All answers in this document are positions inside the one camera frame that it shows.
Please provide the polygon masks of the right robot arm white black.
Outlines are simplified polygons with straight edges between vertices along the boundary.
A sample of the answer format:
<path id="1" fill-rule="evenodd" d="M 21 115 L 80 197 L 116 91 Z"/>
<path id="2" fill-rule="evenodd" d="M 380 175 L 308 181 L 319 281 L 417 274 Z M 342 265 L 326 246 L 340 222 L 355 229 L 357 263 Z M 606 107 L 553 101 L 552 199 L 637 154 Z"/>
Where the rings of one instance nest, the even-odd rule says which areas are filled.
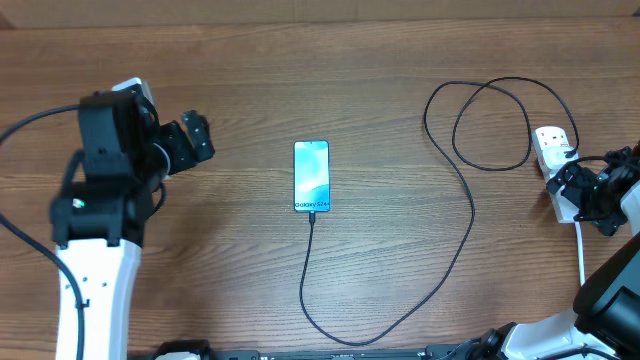
<path id="1" fill-rule="evenodd" d="M 587 278 L 565 312 L 530 324 L 487 331 L 468 359 L 637 359 L 639 357 L 639 147 L 609 151 L 594 173 L 571 160 L 546 181 L 550 195 L 577 209 L 572 219 L 611 236 L 632 238 Z"/>

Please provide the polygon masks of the blue Galaxy S24 smartphone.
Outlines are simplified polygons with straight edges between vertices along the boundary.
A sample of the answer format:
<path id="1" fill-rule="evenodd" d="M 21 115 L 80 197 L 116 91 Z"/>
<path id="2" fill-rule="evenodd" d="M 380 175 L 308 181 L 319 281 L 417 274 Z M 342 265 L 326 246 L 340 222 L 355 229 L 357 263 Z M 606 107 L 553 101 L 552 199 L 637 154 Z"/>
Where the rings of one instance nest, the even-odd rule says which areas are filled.
<path id="1" fill-rule="evenodd" d="M 329 212 L 330 150 L 326 140 L 296 141 L 293 145 L 294 210 Z"/>

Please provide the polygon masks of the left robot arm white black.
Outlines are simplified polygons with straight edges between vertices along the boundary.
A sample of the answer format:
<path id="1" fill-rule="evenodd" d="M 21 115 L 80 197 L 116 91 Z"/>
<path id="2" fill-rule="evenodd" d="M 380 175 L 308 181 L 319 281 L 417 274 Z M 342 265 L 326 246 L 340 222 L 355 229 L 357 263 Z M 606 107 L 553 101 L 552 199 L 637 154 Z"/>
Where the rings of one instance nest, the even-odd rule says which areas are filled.
<path id="1" fill-rule="evenodd" d="M 136 90 L 81 99 L 83 147 L 50 207 L 60 274 L 58 359 L 124 359 L 146 221 L 165 178 L 213 157 L 207 119 L 195 111 L 160 124 Z"/>

